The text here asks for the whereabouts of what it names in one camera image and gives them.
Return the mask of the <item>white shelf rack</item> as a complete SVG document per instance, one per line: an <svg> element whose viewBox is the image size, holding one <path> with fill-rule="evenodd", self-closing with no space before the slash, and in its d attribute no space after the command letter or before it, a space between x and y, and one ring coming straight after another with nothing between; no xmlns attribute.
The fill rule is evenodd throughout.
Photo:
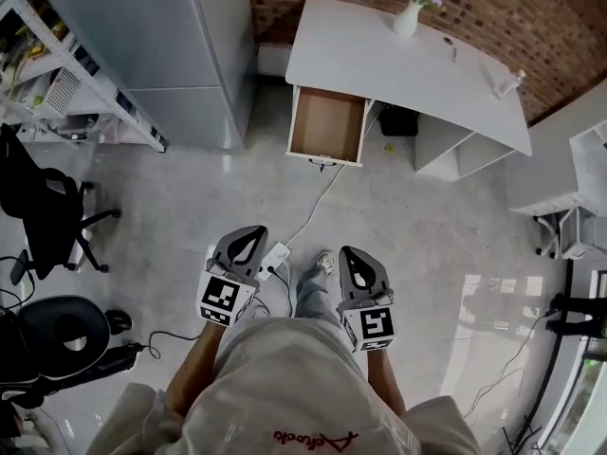
<svg viewBox="0 0 607 455"><path fill-rule="evenodd" d="M81 81L67 115L43 107L65 67ZM0 0L0 125L23 142L142 144L167 142L108 76L48 0Z"/></svg>

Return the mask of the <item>person's left forearm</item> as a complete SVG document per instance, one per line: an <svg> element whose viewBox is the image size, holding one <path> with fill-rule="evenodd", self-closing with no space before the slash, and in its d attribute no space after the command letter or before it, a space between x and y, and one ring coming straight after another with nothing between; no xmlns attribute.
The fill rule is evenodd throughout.
<svg viewBox="0 0 607 455"><path fill-rule="evenodd" d="M224 325L207 322L166 391L166 405L185 417L199 394L214 380L214 362Z"/></svg>

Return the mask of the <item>white spray bottle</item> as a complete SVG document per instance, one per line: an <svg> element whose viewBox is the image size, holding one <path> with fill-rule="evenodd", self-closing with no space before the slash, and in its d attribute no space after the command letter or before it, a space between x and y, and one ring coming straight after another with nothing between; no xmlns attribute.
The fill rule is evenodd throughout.
<svg viewBox="0 0 607 455"><path fill-rule="evenodd" d="M525 77L526 77L526 73L522 69L515 73L512 73L507 80L502 82L497 87L498 96L501 98L501 97L506 96L507 94L511 93L512 91L517 90L518 87L522 84Z"/></svg>

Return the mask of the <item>person's beige shirt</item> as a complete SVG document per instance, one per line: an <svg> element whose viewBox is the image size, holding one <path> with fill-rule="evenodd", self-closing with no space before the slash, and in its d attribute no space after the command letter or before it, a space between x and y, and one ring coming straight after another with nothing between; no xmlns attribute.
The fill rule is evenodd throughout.
<svg viewBox="0 0 607 455"><path fill-rule="evenodd" d="M87 455L482 455L453 399L391 408L329 326L254 319L183 414L129 385Z"/></svg>

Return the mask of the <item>person's right forearm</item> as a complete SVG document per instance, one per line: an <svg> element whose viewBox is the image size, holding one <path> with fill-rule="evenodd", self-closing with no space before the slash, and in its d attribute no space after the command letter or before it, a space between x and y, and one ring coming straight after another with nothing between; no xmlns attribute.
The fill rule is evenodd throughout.
<svg viewBox="0 0 607 455"><path fill-rule="evenodd" d="M398 416L406 406L386 350L367 351L367 378L376 395Z"/></svg>

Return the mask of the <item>black tripod stand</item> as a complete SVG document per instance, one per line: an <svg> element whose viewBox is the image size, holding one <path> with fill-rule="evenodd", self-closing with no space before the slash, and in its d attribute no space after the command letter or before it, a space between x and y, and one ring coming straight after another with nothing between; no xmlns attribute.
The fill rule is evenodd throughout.
<svg viewBox="0 0 607 455"><path fill-rule="evenodd" d="M570 298L557 294L549 303L550 313L573 313L588 317L579 322L549 320L545 329L564 337L607 339L607 298Z"/></svg>

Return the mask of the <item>white vase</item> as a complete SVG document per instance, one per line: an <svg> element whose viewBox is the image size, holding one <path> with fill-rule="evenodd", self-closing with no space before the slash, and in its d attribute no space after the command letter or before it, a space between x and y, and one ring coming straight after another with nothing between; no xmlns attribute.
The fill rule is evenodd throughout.
<svg viewBox="0 0 607 455"><path fill-rule="evenodd" d="M417 29L418 16L423 5L410 1L393 21L393 30L403 39L412 37Z"/></svg>

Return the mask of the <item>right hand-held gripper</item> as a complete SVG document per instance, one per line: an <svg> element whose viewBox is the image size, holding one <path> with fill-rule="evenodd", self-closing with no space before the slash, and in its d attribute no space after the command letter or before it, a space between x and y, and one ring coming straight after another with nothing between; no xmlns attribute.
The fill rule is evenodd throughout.
<svg viewBox="0 0 607 455"><path fill-rule="evenodd" d="M339 254L340 323L354 353L387 349L395 339L394 292L383 264L365 251L343 246Z"/></svg>

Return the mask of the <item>person's right leg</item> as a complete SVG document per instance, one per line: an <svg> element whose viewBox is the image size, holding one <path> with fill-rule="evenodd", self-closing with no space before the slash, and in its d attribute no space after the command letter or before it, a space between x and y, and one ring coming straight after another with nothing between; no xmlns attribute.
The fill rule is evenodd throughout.
<svg viewBox="0 0 607 455"><path fill-rule="evenodd" d="M326 289L327 279L326 271L318 265L301 275L296 287L295 318L336 322Z"/></svg>

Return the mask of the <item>white lattice basket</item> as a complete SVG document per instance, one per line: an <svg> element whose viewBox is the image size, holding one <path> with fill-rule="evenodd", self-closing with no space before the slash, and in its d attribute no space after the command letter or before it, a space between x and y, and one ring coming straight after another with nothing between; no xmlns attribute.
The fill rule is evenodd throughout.
<svg viewBox="0 0 607 455"><path fill-rule="evenodd" d="M52 80L43 107L56 118L67 115L69 107L80 90L81 81L69 69L62 67Z"/></svg>

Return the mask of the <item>white power strip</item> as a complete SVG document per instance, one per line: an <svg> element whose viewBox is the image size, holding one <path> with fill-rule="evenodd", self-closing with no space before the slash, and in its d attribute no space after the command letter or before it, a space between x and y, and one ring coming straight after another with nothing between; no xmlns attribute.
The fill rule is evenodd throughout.
<svg viewBox="0 0 607 455"><path fill-rule="evenodd" d="M277 242L261 261L257 278L265 282L270 276L270 268L276 270L290 255L290 249L283 243Z"/></svg>

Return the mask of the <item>white cubby bookcase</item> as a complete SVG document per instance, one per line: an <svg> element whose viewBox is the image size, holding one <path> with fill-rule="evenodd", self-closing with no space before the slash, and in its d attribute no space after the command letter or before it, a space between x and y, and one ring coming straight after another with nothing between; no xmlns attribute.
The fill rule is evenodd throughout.
<svg viewBox="0 0 607 455"><path fill-rule="evenodd" d="M512 211L583 207L607 217L607 79L530 129L532 155L506 158Z"/></svg>

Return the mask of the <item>white desk drawer with keyhole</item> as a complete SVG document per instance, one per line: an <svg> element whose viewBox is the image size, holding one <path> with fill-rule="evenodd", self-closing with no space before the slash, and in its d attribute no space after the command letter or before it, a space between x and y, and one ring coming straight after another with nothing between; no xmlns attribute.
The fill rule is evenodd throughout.
<svg viewBox="0 0 607 455"><path fill-rule="evenodd" d="M286 153L321 169L359 167L374 104L362 97L295 85Z"/></svg>

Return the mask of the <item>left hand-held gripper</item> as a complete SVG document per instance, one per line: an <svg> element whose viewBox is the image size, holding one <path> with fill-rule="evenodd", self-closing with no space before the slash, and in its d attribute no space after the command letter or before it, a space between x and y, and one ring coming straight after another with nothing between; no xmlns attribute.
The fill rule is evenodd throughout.
<svg viewBox="0 0 607 455"><path fill-rule="evenodd" d="M236 229L223 236L201 272L196 297L199 317L232 327L258 291L256 275L268 239L265 226Z"/></svg>

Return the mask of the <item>white swivel chair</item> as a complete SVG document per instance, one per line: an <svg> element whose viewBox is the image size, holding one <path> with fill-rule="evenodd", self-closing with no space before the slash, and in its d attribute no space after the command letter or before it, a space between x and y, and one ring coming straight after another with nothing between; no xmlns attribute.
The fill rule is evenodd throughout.
<svg viewBox="0 0 607 455"><path fill-rule="evenodd" d="M547 240L535 249L538 256L572 261L581 259L590 251L607 256L607 244L604 246L598 242L598 217L584 207L534 215L533 220L547 231Z"/></svg>

